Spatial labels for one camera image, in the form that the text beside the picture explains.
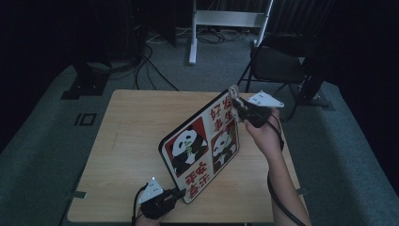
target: black cable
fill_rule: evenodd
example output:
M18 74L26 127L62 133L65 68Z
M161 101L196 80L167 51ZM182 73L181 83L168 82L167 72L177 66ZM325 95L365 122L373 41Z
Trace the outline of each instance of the black cable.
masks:
M152 48L151 48L150 45L148 45L147 43L146 43L146 46L147 46L147 48L150 49L151 55L152 55ZM164 77L164 75L155 67L155 65L152 64L152 62L150 61L150 57L151 57L151 56L149 56L149 57L144 56L144 58L146 59L145 62L149 62L149 63L152 65L152 67L158 72L158 74L159 74L168 84L170 84L176 91L179 91L179 89L177 89L171 82L169 82L169 80L167 80L167 79Z
M302 221L300 221L296 216L294 216L285 206L281 203L279 198L276 195L275 190L273 189L272 183L270 182L270 176L267 174L267 187L269 188L270 195L272 196L276 205L284 212L284 214L290 218L296 225L306 226Z
M135 226L136 220L142 216L142 214L141 214L140 216L138 216L138 217L136 218L136 205L137 205L138 195L139 195L143 190L146 189L147 185L148 185L148 183L145 184L143 187L141 187L141 188L137 191L137 194L136 194L136 196L135 196L135 203L133 203L133 215L132 215L132 223L131 223L131 226Z
M149 78L150 83L151 83L153 89L156 90L156 86L154 85L154 83L152 82L152 79L151 79L151 77L150 77L150 69L149 69L149 65L148 65L147 63L146 63L146 68L147 68L147 77Z
M144 66L144 64L147 63L147 59L150 58L152 56L152 49L150 49L150 54L148 57L145 57L144 55L144 61L141 62L140 66L138 66L137 70L136 70L136 74L135 74L135 82L133 84L133 89L135 89L135 86L137 86L137 89L140 89L140 87L138 86L138 74L140 73L141 68Z

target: black chair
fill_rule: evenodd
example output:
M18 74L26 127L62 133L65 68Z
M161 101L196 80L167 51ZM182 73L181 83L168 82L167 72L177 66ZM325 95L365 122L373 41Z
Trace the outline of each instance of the black chair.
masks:
M254 47L250 53L250 62L240 77L237 86L242 81L247 81L246 92L253 81L282 83L283 85L275 92L279 92L287 85L302 84L300 91L295 94L295 105L288 121L296 111L301 100L309 100L320 88L326 71L323 68L329 60L331 52L329 43L315 37L275 34L268 35L259 47Z

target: gray floor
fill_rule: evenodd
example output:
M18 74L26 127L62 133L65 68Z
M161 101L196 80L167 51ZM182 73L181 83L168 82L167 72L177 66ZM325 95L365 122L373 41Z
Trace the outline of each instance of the gray floor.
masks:
M200 42L195 66L188 65L188 38L179 38L176 47L150 43L151 61L179 90L219 92L238 81L254 38ZM61 100L74 77L69 67L55 79L0 155L0 225L81 225L66 218L73 189L112 92L131 89L135 79L132 72L112 74L103 96ZM141 69L140 89L153 89L150 79L157 89L173 90L151 67L150 75L146 67ZM254 83L250 91L275 88ZM339 90L325 83L321 91L332 108L300 106L282 125L300 184L308 190L305 200L313 225L398 225L398 197ZM284 89L278 96L288 105L282 114L290 110L288 94ZM92 125L79 125L79 114L96 118Z

